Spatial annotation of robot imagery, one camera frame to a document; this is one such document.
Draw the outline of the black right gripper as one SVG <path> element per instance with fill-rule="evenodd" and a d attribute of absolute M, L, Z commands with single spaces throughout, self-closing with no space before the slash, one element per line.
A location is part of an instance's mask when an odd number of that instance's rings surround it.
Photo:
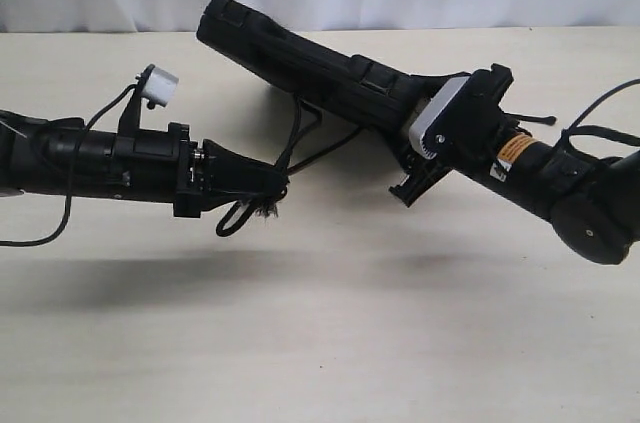
<path fill-rule="evenodd" d="M 450 79 L 469 76 L 444 114 L 430 130 L 427 142 L 437 152 L 425 160 L 411 146 L 408 129 L 427 102 Z M 406 174 L 402 183 L 389 191 L 405 206 L 412 206 L 426 191 L 455 170 L 476 175 L 496 159 L 499 139 L 512 126 L 512 120 L 500 108 L 500 102 L 514 78 L 510 68 L 493 64 L 472 73 L 417 75 L 411 80 L 422 98 L 409 114 L 400 135 L 383 135 L 382 139 Z"/>

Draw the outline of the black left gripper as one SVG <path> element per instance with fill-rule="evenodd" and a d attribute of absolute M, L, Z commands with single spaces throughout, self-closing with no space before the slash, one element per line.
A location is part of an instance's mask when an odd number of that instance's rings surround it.
<path fill-rule="evenodd" d="M 177 144 L 174 217 L 200 217 L 228 204 L 249 205 L 264 193 L 280 193 L 286 176 L 272 164 L 249 158 L 205 139 L 202 142 L 207 188 L 202 193 L 196 175 L 198 143 L 190 138 L 190 127 L 171 122 L 168 131 Z"/>

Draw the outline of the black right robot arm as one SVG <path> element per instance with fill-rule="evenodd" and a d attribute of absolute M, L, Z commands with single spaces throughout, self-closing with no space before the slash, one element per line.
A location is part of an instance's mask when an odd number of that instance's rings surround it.
<path fill-rule="evenodd" d="M 391 194 L 411 206 L 455 171 L 549 223 L 588 261 L 620 264 L 639 240 L 639 155 L 598 158 L 570 139 L 638 146 L 638 137 L 577 118 L 546 144 L 523 128 L 525 117 L 502 110 L 512 81 L 497 64 L 441 79 L 401 131 L 409 160 Z"/>

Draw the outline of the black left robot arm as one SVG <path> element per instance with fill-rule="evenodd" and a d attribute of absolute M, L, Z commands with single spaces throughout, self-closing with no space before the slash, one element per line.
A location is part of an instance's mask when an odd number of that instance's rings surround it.
<path fill-rule="evenodd" d="M 1 114 L 1 187 L 25 193 L 166 203 L 198 218 L 234 201 L 280 197 L 288 178 L 271 164 L 211 140 L 191 140 L 185 124 L 164 131 L 90 131 L 78 117 L 45 120 Z"/>

